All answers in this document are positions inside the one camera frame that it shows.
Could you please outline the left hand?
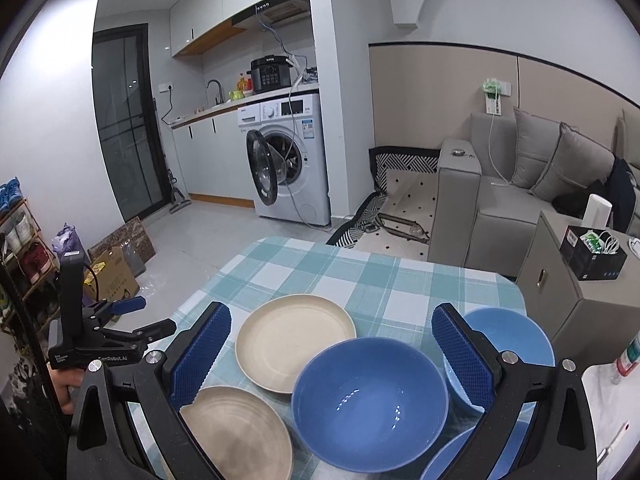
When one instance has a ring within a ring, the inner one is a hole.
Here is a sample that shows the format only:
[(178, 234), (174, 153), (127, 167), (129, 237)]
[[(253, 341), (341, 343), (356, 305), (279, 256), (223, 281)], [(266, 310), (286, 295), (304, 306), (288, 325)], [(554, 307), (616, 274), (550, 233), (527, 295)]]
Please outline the left hand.
[(74, 404), (70, 396), (70, 388), (77, 389), (81, 386), (85, 372), (80, 368), (54, 370), (51, 365), (48, 365), (48, 370), (62, 412), (65, 415), (73, 414)]

